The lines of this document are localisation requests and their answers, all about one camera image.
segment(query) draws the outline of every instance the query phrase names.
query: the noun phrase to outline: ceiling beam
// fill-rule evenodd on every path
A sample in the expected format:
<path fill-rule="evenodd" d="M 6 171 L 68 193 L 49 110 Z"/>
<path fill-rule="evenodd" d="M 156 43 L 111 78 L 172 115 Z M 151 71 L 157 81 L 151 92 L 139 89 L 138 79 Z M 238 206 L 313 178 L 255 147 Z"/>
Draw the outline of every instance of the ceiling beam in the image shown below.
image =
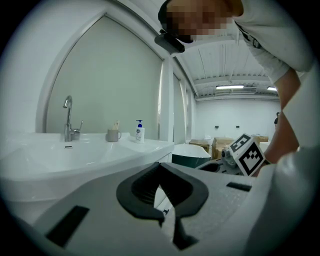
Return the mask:
<path fill-rule="evenodd" d="M 184 44 L 185 53 L 196 51 L 199 48 L 208 47 L 208 46 L 211 46 L 211 45 L 214 45 L 217 43 L 219 43 L 219 44 L 232 44 L 232 43 L 235 44 L 236 40 L 237 40 L 237 38 L 234 38 L 232 35 L 222 35 L 222 36 L 216 36 L 214 38 L 207 39 L 207 40 L 199 40 L 199 41 L 195 41 L 193 43 L 185 43 Z M 241 34 L 239 36 L 239 41 L 243 41 L 243 40 L 244 40 L 244 37 Z"/>
<path fill-rule="evenodd" d="M 243 95 L 221 95 L 221 96 L 207 96 L 207 97 L 196 97 L 195 100 L 197 102 L 205 102 L 205 101 L 219 101 L 219 100 L 260 100 L 260 101 L 279 101 L 279 97 L 277 95 L 251 95 L 251 94 L 243 94 Z"/>
<path fill-rule="evenodd" d="M 258 75 L 234 75 L 232 77 L 232 81 L 229 80 L 230 76 L 219 76 L 219 77 L 213 77 L 213 78 L 207 78 L 207 79 L 201 79 L 201 80 L 195 80 L 194 85 L 195 86 L 202 86 L 207 84 L 228 84 L 230 82 L 234 83 L 265 83 L 270 84 L 271 82 L 267 76 L 258 76 Z"/>

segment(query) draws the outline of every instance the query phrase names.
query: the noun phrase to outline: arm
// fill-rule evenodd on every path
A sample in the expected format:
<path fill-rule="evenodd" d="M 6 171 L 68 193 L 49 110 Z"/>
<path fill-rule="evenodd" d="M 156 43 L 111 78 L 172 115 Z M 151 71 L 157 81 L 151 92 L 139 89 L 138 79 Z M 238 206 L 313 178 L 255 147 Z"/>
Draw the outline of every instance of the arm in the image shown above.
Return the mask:
<path fill-rule="evenodd" d="M 300 87 L 300 80 L 297 73 L 265 49 L 254 48 L 249 42 L 247 42 L 247 45 L 257 62 L 264 68 L 271 82 L 276 86 L 281 110 L 283 110 Z M 269 162 L 276 163 L 282 156 L 296 151 L 298 146 L 299 143 L 296 135 L 286 116 L 281 111 L 276 131 L 264 155 Z"/>
<path fill-rule="evenodd" d="M 283 110 L 299 89 L 300 80 L 297 73 L 290 68 L 284 76 L 275 82 L 275 86 L 280 98 L 281 110 Z M 296 135 L 281 111 L 272 141 L 264 155 L 268 161 L 276 163 L 283 155 L 296 151 L 298 147 L 299 143 Z"/>

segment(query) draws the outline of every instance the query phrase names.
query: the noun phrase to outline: white box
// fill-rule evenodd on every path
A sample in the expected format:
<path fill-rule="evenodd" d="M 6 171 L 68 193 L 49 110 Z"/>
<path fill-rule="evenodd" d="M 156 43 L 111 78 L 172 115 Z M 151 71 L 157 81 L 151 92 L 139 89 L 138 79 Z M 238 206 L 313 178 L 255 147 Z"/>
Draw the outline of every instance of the white box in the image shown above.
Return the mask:
<path fill-rule="evenodd" d="M 265 151 L 267 150 L 267 148 L 270 145 L 270 141 L 268 142 L 260 142 L 260 149 L 262 150 L 263 153 L 265 153 Z"/>
<path fill-rule="evenodd" d="M 245 176 L 252 176 L 266 159 L 254 138 L 246 133 L 230 144 L 229 151 Z"/>

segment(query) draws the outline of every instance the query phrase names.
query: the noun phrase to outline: chrome faucet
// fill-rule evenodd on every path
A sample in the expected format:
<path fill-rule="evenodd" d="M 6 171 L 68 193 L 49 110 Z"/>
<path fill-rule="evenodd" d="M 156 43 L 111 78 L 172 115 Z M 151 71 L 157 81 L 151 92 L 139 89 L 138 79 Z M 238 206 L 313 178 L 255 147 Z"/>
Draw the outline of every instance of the chrome faucet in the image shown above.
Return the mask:
<path fill-rule="evenodd" d="M 80 125 L 79 129 L 72 129 L 71 123 L 70 123 L 71 109 L 72 109 L 72 97 L 70 95 L 68 97 L 66 97 L 63 107 L 65 109 L 68 109 L 68 116 L 66 119 L 66 124 L 64 125 L 64 141 L 65 142 L 72 142 L 73 135 L 80 134 L 80 130 L 81 130 L 81 127 L 82 127 L 82 124 L 84 123 L 84 121 L 81 121 L 81 125 Z"/>

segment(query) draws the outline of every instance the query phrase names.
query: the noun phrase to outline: bathtub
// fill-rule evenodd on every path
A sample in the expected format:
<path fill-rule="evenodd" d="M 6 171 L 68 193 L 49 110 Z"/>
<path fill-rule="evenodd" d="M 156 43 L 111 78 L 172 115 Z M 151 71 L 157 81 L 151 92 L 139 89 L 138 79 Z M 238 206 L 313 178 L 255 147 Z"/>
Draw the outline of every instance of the bathtub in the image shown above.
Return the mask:
<path fill-rule="evenodd" d="M 179 144 L 174 146 L 172 163 L 196 168 L 211 160 L 211 156 L 197 145 Z"/>

